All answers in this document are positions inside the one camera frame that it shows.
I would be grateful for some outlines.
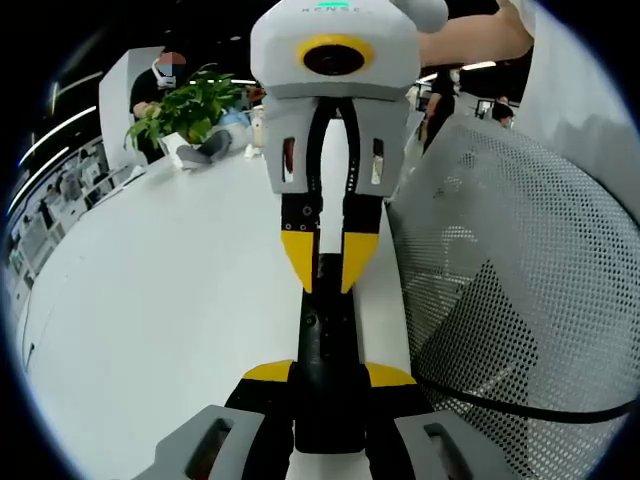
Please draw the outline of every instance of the white table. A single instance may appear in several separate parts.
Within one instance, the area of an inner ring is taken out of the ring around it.
[[[346,174],[346,152],[333,121],[324,250],[339,245],[344,181],[334,176]],[[262,158],[193,173],[163,159],[84,214],[36,279],[25,339],[36,346],[34,396],[87,478],[131,478],[161,438],[224,404],[247,370],[296,357],[301,291]],[[355,294],[365,359],[409,371],[386,216]],[[363,454],[291,461],[288,478],[370,478]]]

